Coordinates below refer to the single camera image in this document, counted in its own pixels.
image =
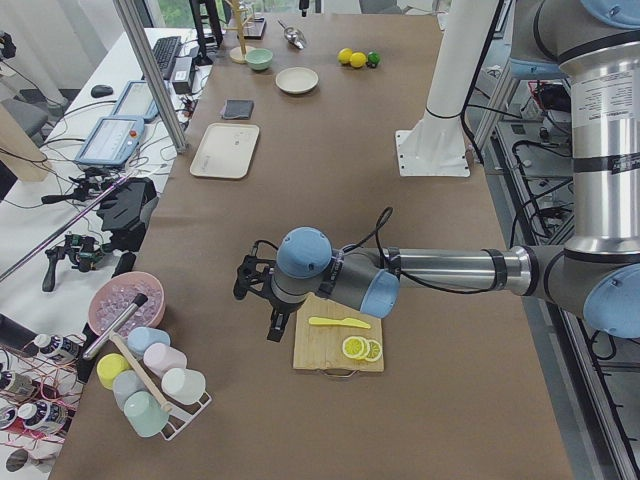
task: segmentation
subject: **white plate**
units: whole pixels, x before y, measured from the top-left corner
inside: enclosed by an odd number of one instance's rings
[[[298,95],[307,93],[318,84],[318,74],[309,68],[287,68],[276,75],[276,85],[280,90]]]

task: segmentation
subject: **white table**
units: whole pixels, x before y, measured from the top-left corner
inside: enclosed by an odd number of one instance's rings
[[[183,55],[197,46],[196,42],[190,42],[195,39],[193,30],[149,29],[147,35],[151,45],[160,37],[180,35],[185,42],[189,42],[183,47]],[[202,88],[210,71],[210,66],[199,67],[194,80],[194,92]],[[142,72],[128,38],[122,34],[67,111],[100,101],[117,100],[127,82],[139,80],[141,76]],[[114,93],[107,97],[92,98],[91,88],[98,84],[110,85]],[[182,108],[180,96],[175,95],[173,91],[172,101],[176,109]],[[86,138],[96,121],[102,116],[109,115],[113,106],[113,103],[103,103],[71,113],[58,122],[49,139]],[[42,147],[41,150],[52,159],[52,168],[60,178],[49,174],[43,182],[18,181],[6,200],[22,206],[34,206],[41,203],[40,198],[44,195],[67,193],[66,191],[73,187],[65,179],[79,177],[82,172],[73,162],[64,160],[64,157],[73,159],[81,146],[82,143],[78,141],[57,141],[50,146]],[[159,117],[146,126],[140,140],[140,149],[138,176],[150,176],[161,197],[176,152]],[[131,166],[127,166],[125,171],[128,172],[131,169]],[[38,208],[20,209],[9,203],[0,202],[0,272],[12,266],[81,208],[83,208],[82,204],[78,204],[76,209],[67,202],[60,202]],[[110,233],[102,232],[101,225],[102,220],[96,216],[95,212],[91,212],[85,219],[76,223],[71,231],[108,242]],[[64,234],[52,245],[63,239]],[[45,253],[41,252],[0,283],[0,312],[36,333],[80,334],[87,321],[91,298],[95,291],[111,278],[118,262],[117,255],[119,255],[118,252],[105,256],[99,263],[98,269],[88,273],[72,270],[68,259],[58,262],[55,289],[51,293],[45,293],[42,291],[42,281],[48,268],[48,260]],[[6,434],[2,433],[0,442],[6,441]],[[59,448],[59,445],[40,444],[32,453],[36,457],[43,457]],[[5,472],[5,461],[12,450],[11,447],[0,447],[0,472]],[[32,480],[46,478],[46,476],[35,468],[29,467],[13,473],[11,478]]]

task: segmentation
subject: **small bowl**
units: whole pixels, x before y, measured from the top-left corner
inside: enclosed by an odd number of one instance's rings
[[[162,317],[164,316],[165,310],[165,300],[164,300],[164,289],[162,288],[162,284],[160,280],[151,275],[150,273],[145,272],[127,272],[122,275],[118,275],[117,277],[112,278],[107,283],[105,283],[100,289],[96,292],[89,304],[89,327],[96,335],[100,335],[106,329],[107,325],[105,325],[104,321],[98,320],[98,311],[101,308],[101,302],[106,301],[113,295],[113,287],[127,287],[131,285],[140,285],[146,284],[151,287],[153,290],[160,291],[159,305],[155,308],[155,313],[151,317],[148,322],[141,322],[136,319],[136,317],[132,317],[123,326],[118,329],[118,333],[120,333],[123,337],[129,334],[131,330],[136,327],[155,327],[157,326]]]
[[[249,65],[251,70],[255,70],[259,72],[261,70],[266,70],[271,66],[271,61],[273,60],[273,52],[271,50],[267,50],[266,48],[254,48],[247,52],[244,56],[244,59]]]

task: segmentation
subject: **keyboard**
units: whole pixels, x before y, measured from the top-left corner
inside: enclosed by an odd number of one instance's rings
[[[162,78],[169,80],[176,63],[176,57],[180,53],[180,37],[159,38],[153,46],[153,56],[158,62]]]

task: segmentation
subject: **yellow plastic knife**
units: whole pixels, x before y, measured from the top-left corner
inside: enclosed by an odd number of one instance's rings
[[[367,322],[358,320],[357,318],[343,318],[342,320],[335,320],[333,318],[325,317],[309,317],[309,325],[371,328],[371,325]]]

